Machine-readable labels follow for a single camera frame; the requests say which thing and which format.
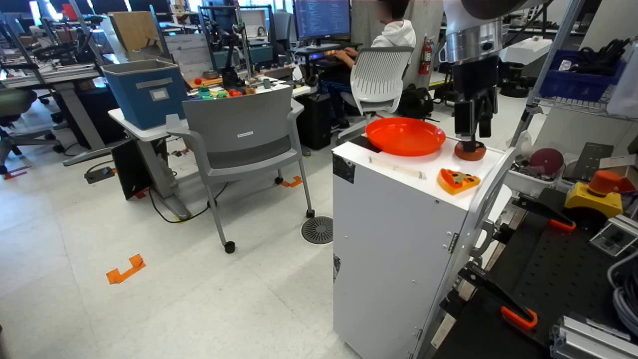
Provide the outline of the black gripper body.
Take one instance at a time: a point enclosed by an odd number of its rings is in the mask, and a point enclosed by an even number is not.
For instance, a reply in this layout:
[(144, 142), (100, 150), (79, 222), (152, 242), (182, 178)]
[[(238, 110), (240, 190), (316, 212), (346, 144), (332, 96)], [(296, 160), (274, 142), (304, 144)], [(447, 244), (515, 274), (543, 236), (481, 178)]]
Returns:
[(463, 62), (453, 68), (455, 92), (473, 100), (483, 112), (497, 110), (499, 58)]

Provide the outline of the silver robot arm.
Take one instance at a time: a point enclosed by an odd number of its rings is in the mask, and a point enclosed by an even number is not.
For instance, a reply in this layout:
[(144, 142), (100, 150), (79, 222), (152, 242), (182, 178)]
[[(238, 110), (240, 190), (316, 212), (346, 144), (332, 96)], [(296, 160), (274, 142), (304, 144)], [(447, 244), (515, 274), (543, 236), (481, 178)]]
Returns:
[(483, 116), (495, 114), (501, 20), (527, 0), (443, 0), (445, 62), (455, 84), (455, 134), (473, 138)]

